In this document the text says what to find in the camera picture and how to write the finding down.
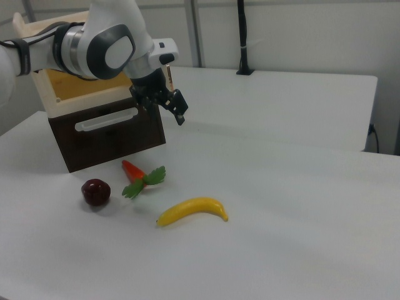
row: yellow banana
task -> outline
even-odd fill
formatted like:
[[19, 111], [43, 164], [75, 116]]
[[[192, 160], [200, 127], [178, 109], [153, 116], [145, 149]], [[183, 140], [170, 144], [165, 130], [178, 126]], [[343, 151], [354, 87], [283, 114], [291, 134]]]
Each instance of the yellow banana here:
[[220, 216], [225, 222], [228, 215], [224, 206], [217, 200], [208, 197], [199, 197], [186, 200], [164, 211], [157, 220], [158, 226], [169, 225], [189, 214], [205, 212]]

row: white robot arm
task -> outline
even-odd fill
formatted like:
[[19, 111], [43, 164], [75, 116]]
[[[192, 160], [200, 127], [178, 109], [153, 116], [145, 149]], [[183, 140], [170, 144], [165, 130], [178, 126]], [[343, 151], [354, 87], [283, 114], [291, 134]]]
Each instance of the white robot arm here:
[[39, 34], [0, 42], [0, 105], [15, 76], [57, 69], [82, 79], [111, 79], [124, 72], [131, 93], [149, 113], [154, 104], [171, 111], [179, 125], [188, 105], [166, 88], [161, 67], [178, 58], [172, 39], [152, 39], [135, 0], [92, 0], [85, 23], [55, 23]]

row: white drawer handle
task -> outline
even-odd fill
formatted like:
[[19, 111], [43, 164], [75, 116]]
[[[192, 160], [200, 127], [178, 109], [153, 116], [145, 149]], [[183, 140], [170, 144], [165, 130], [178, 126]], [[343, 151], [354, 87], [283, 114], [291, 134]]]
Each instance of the white drawer handle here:
[[103, 128], [109, 125], [117, 124], [123, 121], [132, 119], [138, 114], [138, 109], [135, 107], [125, 109], [123, 111], [113, 112], [101, 117], [86, 120], [75, 124], [76, 131], [92, 131], [95, 129]]

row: white wall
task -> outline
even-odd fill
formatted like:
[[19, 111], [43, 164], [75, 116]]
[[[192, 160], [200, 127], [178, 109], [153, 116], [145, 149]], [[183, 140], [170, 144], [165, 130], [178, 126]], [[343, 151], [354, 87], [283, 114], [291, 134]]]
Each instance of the white wall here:
[[[20, 0], [0, 0], [0, 40], [2, 41], [15, 38], [11, 24], [15, 12], [25, 14]], [[12, 98], [8, 105], [0, 109], [0, 135], [39, 110], [43, 110], [43, 105], [32, 79], [29, 76], [18, 77]]]
[[[250, 67], [377, 76], [372, 122], [381, 152], [392, 154], [400, 117], [400, 3], [294, 2], [245, 1], [247, 40], [263, 39], [248, 49]], [[199, 18], [206, 67], [238, 68], [236, 1], [199, 0]], [[367, 149], [375, 151], [369, 140]]]

